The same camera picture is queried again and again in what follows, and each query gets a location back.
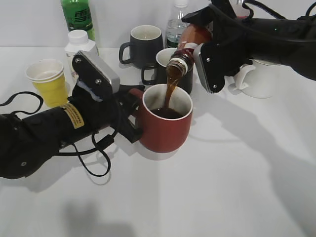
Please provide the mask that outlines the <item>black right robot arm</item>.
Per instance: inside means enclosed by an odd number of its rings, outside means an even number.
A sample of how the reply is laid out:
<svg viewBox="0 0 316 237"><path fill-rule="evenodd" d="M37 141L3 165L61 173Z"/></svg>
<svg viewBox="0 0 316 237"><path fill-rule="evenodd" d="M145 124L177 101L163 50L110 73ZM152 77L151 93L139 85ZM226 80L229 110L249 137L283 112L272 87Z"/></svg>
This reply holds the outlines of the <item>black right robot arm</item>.
<svg viewBox="0 0 316 237"><path fill-rule="evenodd" d="M256 5L273 16L254 18L253 11L237 17L227 0L213 0L207 7L189 13L183 22L206 27L212 24L212 39L202 43L197 66L199 78L209 87L234 76L251 60L291 67L298 74L316 79L316 17L308 9L296 20L286 19L264 4L246 0L243 7Z"/></svg>

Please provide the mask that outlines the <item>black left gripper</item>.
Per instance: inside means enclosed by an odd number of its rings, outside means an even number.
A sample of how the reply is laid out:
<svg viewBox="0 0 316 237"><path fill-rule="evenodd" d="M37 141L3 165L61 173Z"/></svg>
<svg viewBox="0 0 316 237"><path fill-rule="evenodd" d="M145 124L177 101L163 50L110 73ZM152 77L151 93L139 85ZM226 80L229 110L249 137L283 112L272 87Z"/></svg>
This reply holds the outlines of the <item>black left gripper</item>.
<svg viewBox="0 0 316 237"><path fill-rule="evenodd" d="M131 109L136 109L140 101L130 92L132 89L144 92L145 86L121 84L118 92L108 100L97 102L88 92L75 85L69 101L78 109L93 132L110 126L130 143L135 143L141 139L143 130L136 127L128 118Z"/></svg>

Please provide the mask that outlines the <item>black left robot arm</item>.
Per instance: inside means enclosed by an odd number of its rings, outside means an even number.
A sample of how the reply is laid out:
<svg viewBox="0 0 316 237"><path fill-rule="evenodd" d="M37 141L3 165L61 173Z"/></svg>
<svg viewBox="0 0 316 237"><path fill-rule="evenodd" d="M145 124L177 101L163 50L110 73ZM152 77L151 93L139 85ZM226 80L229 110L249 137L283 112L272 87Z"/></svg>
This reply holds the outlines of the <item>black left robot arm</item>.
<svg viewBox="0 0 316 237"><path fill-rule="evenodd" d="M27 113L20 119L17 112L0 117L0 175L6 179L27 177L36 172L53 156L63 156L62 149L77 141L94 137L100 130L111 127L113 133L101 140L92 140L93 148L74 151L82 157L95 151L101 153L121 134L134 143L142 130L129 120L141 100L132 94L132 87L121 85L115 94L97 102L84 89L75 86L69 103L46 111Z"/></svg>

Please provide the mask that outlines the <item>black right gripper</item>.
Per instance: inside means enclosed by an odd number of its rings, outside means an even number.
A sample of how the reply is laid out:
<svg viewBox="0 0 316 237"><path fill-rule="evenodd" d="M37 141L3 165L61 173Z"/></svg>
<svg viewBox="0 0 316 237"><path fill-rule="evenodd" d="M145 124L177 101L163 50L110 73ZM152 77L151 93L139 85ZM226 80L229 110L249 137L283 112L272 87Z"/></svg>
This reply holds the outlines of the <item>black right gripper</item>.
<svg viewBox="0 0 316 237"><path fill-rule="evenodd" d="M228 0L213 0L207 7L188 13L182 22L208 25L213 22L213 40L223 56L224 76L234 76L244 64L252 64L246 55L246 30L240 25L245 18L238 18Z"/></svg>

